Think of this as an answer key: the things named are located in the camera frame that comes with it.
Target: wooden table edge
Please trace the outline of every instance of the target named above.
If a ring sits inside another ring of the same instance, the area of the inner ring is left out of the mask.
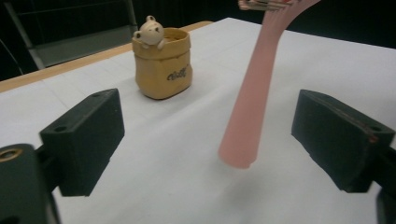
[[[213,21],[199,21],[196,23],[193,23],[191,25],[187,25],[184,27],[181,27],[180,29],[186,32],[204,27],[210,23],[213,23]],[[113,49],[108,49],[105,51],[101,51],[83,58],[75,59],[73,61],[67,62],[67,63],[61,63],[58,65],[54,65],[52,67],[48,67],[42,70],[35,71],[33,73],[29,73],[23,76],[19,77],[14,77],[10,78],[4,81],[0,82],[0,92],[3,91],[9,91],[24,85],[28,85],[34,82],[37,82],[39,80],[48,78],[48,77],[54,77],[59,74],[80,68],[82,66],[91,64],[91,63],[96,63],[99,61],[102,61],[104,59],[111,58],[113,56],[122,54],[124,52],[128,52],[132,50],[132,44],[126,44],[122,45],[119,47],[115,47]]]

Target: pink spatula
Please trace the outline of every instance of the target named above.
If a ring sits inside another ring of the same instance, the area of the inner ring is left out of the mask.
[[[256,160],[277,44],[289,24],[319,1],[238,1],[243,10],[266,12],[245,79],[219,147],[219,156],[227,164],[247,169]]]

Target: printed logo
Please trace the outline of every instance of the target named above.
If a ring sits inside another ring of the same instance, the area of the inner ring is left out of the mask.
[[[185,77],[185,76],[187,75],[186,70],[187,70],[187,66],[184,67],[184,68],[182,68],[182,69],[181,69],[180,71],[178,71],[178,72],[176,72],[176,71],[173,72],[171,75],[168,76],[168,79],[167,79],[167,80],[173,81],[173,80],[175,80],[175,79],[177,79],[177,78],[179,78],[179,77]]]

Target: white table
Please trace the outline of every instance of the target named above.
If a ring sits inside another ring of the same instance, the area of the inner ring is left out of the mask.
[[[300,89],[329,94],[396,129],[396,50],[285,32],[259,158],[237,170],[217,150],[259,29],[226,19],[191,31],[192,86],[164,101],[139,92],[131,51],[2,92],[1,146],[39,147],[38,132],[62,113],[118,88],[125,137],[90,197],[54,191],[64,224],[376,223],[379,186],[340,191],[290,129]]]

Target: teddy bear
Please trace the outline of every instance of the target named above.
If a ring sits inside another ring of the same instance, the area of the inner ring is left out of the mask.
[[[148,49],[149,45],[157,45],[157,49],[162,49],[165,44],[163,26],[156,22],[153,16],[146,17],[146,22],[139,31],[134,32],[134,38],[143,42],[145,49]]]

